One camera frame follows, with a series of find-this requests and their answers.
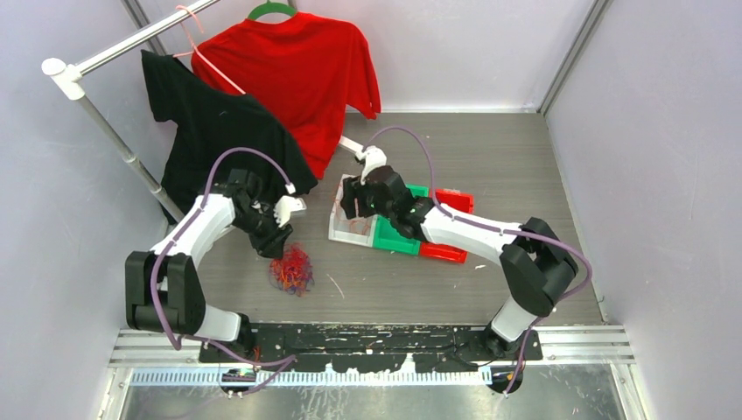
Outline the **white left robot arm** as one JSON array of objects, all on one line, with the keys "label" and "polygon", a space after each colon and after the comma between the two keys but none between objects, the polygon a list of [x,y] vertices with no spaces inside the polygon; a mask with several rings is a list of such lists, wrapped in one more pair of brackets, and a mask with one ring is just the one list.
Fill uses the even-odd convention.
[{"label": "white left robot arm", "polygon": [[198,195],[185,218],[148,251],[134,251],[124,264],[126,320],[130,328],[220,342],[224,354],[245,361],[254,352],[249,317],[207,303],[198,275],[206,253],[234,229],[248,235],[255,252],[284,255],[291,217],[305,201],[285,192],[276,202],[262,199],[261,180],[233,170],[227,180]]}]

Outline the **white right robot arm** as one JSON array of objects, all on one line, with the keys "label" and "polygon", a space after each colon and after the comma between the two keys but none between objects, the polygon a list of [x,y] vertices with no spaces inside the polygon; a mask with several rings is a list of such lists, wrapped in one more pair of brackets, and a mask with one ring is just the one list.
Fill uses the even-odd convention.
[{"label": "white right robot arm", "polygon": [[378,216],[408,240],[462,249],[499,265],[510,296],[487,327],[486,348],[496,359],[518,350],[522,335],[551,314],[579,272],[573,248],[544,220],[506,223],[461,212],[415,195],[388,165],[344,178],[340,190],[348,219]]}]

